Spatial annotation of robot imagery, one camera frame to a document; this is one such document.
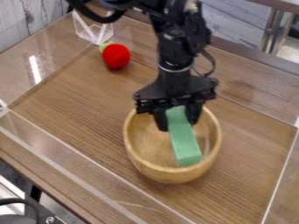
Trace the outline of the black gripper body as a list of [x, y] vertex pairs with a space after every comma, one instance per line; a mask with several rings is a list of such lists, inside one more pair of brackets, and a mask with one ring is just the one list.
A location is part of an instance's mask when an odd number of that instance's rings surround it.
[[189, 76], [165, 84], [156, 79], [133, 93], [136, 113], [153, 113], [159, 109], [204, 103], [216, 98], [217, 85], [216, 79], [200, 76]]

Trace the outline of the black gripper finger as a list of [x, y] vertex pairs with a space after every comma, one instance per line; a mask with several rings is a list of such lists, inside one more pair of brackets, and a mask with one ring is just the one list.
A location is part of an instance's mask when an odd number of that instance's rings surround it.
[[189, 101], [185, 106], [185, 115], [191, 125], [195, 125], [201, 116], [201, 101]]
[[167, 132], [168, 131], [168, 120], [167, 120], [164, 109], [156, 109], [153, 111], [153, 120], [155, 120], [157, 129], [163, 132]]

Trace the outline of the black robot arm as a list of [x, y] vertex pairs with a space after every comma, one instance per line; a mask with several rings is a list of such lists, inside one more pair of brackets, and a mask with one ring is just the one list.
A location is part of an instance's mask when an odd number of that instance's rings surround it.
[[149, 18], [157, 38], [157, 77], [153, 83], [133, 93], [139, 114], [153, 116], [157, 129], [169, 129], [167, 110], [183, 107], [189, 124], [201, 116], [205, 101], [216, 97], [219, 82], [211, 73], [192, 74], [195, 59], [211, 43], [211, 30], [201, 15], [201, 0], [96, 0], [112, 13], [100, 16], [84, 0], [65, 0], [86, 18], [114, 23], [128, 10], [141, 11]]

